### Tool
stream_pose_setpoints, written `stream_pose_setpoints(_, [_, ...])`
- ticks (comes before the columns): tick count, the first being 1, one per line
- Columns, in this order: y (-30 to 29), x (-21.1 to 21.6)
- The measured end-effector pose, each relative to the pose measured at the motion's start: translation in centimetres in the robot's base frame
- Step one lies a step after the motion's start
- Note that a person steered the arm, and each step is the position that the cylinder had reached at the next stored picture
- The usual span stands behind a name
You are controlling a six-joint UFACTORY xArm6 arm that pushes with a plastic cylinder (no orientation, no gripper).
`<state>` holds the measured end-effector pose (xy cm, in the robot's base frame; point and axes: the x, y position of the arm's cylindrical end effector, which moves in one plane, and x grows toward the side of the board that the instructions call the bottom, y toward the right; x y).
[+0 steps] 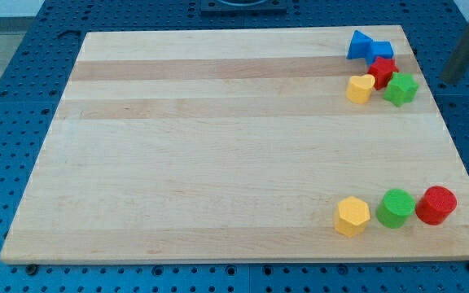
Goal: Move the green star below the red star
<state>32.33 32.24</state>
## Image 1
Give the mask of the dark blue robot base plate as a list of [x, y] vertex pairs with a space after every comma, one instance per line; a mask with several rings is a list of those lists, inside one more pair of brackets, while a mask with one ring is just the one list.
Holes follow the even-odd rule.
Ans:
[[202, 15], [287, 11], [288, 0], [199, 0]]

